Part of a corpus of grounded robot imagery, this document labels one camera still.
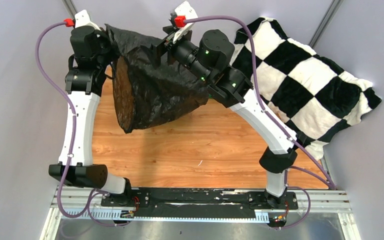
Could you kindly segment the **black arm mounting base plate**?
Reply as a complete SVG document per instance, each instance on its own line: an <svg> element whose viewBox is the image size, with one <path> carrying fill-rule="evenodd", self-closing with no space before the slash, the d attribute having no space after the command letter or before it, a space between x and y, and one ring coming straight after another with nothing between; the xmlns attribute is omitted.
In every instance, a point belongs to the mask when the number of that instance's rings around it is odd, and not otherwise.
<svg viewBox="0 0 384 240"><path fill-rule="evenodd" d="M137 217L251 219L256 210L297 210L296 194L287 192L283 203L266 198L263 189L139 187L129 197L110 194L103 207L132 207Z"/></svg>

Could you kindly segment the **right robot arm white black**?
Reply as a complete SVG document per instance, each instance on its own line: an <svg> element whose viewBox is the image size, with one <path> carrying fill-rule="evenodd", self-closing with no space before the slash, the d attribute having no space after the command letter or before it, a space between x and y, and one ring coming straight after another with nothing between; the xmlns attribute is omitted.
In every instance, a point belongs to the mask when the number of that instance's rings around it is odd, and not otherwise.
<svg viewBox="0 0 384 240"><path fill-rule="evenodd" d="M242 117L263 138L267 148L259 164L267 175L265 201L272 209L284 206L286 171L298 155L293 143L297 134L288 132L268 107L261 106L261 97L255 93L251 80L229 64L235 47L224 33L208 30L199 45L190 41L191 34L191 31L183 36L170 32L158 45L150 46L149 59L155 67L160 66L163 55L167 55L169 65L178 62L206 82L213 99Z"/></svg>

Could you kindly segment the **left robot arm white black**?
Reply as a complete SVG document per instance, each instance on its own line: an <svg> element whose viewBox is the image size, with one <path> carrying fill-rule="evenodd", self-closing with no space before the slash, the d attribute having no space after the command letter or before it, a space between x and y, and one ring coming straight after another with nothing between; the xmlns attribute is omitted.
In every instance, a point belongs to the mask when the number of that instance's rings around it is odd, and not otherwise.
<svg viewBox="0 0 384 240"><path fill-rule="evenodd" d="M95 164L92 154L106 68L114 58L109 37L99 28L85 25L71 31L70 43L73 55L68 59L63 90L69 100L64 144L58 163L51 164L48 173L67 186L101 190L110 203L129 206L134 202L130 181L110 174L104 164Z"/></svg>

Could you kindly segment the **black plastic trash bag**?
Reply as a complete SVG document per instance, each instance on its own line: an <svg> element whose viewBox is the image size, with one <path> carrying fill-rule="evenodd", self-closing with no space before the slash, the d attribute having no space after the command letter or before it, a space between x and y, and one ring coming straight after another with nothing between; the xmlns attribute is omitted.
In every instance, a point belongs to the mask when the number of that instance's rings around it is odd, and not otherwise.
<svg viewBox="0 0 384 240"><path fill-rule="evenodd" d="M114 109L125 134L175 121L208 102L206 84L184 67L152 66L141 47L156 45L160 38L109 24L105 27L116 54Z"/></svg>

